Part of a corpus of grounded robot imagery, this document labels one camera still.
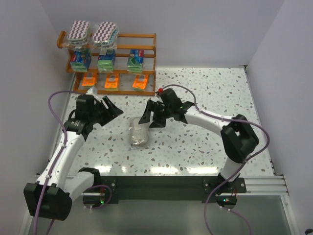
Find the grey sponge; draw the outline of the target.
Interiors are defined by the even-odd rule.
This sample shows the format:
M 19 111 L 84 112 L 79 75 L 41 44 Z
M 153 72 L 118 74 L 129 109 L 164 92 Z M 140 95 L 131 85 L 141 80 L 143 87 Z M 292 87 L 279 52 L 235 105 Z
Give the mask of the grey sponge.
M 130 146 L 146 147 L 149 140 L 149 123 L 139 124 L 140 117 L 130 118 Z
M 113 22 L 102 22 L 94 32 L 90 48 L 116 49 L 119 28 Z

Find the orange sponge box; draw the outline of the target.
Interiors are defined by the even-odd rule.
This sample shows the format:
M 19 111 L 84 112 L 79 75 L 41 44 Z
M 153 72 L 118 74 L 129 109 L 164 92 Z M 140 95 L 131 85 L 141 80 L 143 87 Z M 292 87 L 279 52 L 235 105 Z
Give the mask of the orange sponge box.
M 105 90 L 114 92 L 119 90 L 120 76 L 118 73 L 107 74 L 105 82 Z
M 90 88 L 97 84 L 98 82 L 98 73 L 86 72 L 83 76 L 82 86 L 84 88 Z
M 133 89 L 137 91 L 145 91 L 149 83 L 148 74 L 138 74 L 133 82 Z

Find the blue label green sponge pack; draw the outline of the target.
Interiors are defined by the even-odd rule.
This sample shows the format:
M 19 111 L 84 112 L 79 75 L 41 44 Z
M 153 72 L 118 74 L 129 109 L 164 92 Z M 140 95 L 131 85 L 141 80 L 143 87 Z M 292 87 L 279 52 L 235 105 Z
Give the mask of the blue label green sponge pack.
M 116 59 L 116 53 L 114 49 L 106 50 L 105 54 L 98 56 L 97 68 L 99 72 L 112 72 L 114 70 L 114 64 Z

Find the purple wavy striped sponge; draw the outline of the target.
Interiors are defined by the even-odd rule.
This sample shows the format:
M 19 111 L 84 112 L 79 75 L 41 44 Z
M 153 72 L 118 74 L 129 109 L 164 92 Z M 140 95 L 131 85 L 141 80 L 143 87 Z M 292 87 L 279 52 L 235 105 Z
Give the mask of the purple wavy striped sponge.
M 84 47 L 89 43 L 92 25 L 89 21 L 76 20 L 66 34 L 63 46 L 67 48 Z

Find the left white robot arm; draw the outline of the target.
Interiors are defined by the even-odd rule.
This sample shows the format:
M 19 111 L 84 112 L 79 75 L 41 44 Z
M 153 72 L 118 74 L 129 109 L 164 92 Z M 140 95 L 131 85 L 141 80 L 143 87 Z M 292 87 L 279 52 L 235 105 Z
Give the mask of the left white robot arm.
M 81 94 L 76 99 L 76 108 L 63 123 L 59 145 L 44 172 L 36 182 L 27 183 L 23 193 L 29 214 L 33 217 L 64 221 L 73 201 L 84 191 L 102 185 L 98 169 L 84 167 L 66 187 L 66 179 L 73 161 L 92 132 L 95 124 L 106 125 L 123 111 L 107 96 Z

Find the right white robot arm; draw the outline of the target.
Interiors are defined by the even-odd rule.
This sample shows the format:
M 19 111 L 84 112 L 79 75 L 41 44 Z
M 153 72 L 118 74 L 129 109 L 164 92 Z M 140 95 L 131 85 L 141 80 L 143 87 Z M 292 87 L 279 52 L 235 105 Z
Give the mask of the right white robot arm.
M 182 102 L 171 88 L 159 89 L 160 101 L 149 100 L 139 124 L 150 123 L 150 128 L 164 128 L 166 120 L 173 118 L 209 130 L 222 139 L 227 155 L 224 167 L 219 173 L 221 180 L 235 181 L 239 168 L 259 144 L 259 139 L 243 115 L 222 117 L 214 113 L 205 115 L 197 110 L 191 101 Z

